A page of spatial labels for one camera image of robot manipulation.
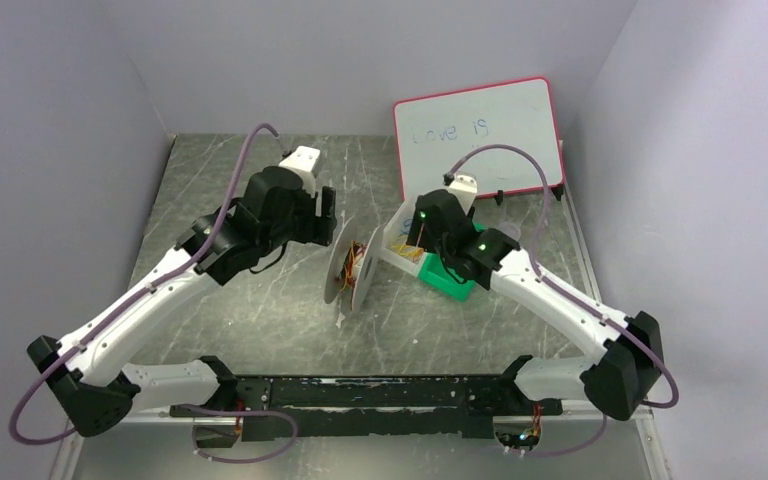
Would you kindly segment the wires wound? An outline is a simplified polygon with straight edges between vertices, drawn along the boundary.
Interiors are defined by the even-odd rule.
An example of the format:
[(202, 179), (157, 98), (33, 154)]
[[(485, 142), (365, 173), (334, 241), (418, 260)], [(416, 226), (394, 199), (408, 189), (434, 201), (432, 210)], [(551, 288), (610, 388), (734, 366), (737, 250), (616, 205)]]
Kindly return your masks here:
[(340, 292), (355, 288), (366, 251), (366, 244), (356, 241), (351, 242), (341, 273), (337, 277), (337, 280), (342, 282)]

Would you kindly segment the green plastic bin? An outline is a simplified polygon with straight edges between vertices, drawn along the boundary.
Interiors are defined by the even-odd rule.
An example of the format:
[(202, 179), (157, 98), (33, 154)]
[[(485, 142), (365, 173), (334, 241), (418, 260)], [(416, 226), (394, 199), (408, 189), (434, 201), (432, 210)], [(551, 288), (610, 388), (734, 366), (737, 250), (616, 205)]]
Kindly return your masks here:
[(460, 277), (452, 276), (451, 272), (445, 268), (440, 257), (430, 250), (425, 251), (418, 278), (449, 297), (461, 302), (469, 297), (475, 286), (473, 280), (467, 281)]

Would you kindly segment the white filament spool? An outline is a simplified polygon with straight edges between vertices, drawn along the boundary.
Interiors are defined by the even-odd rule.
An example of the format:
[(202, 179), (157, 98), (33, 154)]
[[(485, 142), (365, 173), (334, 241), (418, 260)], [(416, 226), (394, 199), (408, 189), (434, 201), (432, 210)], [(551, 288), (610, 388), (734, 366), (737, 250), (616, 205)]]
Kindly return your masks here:
[(363, 242), (358, 234), (357, 220), (352, 217), (345, 223), (334, 242), (326, 271), (323, 293), (326, 304), (339, 300), (343, 315), (361, 308), (380, 260), (382, 243), (381, 226)]

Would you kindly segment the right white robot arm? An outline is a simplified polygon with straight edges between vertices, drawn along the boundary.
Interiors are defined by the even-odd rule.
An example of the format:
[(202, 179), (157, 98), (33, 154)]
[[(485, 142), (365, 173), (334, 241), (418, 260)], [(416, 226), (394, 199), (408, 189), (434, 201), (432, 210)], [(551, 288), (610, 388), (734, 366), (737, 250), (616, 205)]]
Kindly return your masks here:
[(598, 303), (542, 267), (507, 234), (478, 229), (448, 190), (417, 198), (408, 241), (438, 255), (449, 276), (526, 307), (580, 350), (574, 358), (515, 361), (505, 376), (520, 397), (588, 401), (604, 415), (625, 421), (661, 377), (657, 320)]

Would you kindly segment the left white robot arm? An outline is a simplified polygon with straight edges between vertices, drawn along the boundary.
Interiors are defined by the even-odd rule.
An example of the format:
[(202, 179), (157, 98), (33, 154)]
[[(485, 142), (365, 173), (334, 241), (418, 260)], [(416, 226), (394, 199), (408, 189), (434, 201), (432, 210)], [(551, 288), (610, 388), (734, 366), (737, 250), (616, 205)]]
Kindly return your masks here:
[(261, 260), (289, 243), (328, 246), (336, 192), (319, 187), (316, 161), (287, 158), (248, 181), (228, 208), (195, 220), (154, 269), (80, 329), (41, 336), (27, 353), (74, 432), (104, 433), (130, 412), (177, 406), (229, 411), (241, 404), (238, 381), (215, 356), (178, 365), (132, 363), (162, 321), (237, 274), (264, 271)]

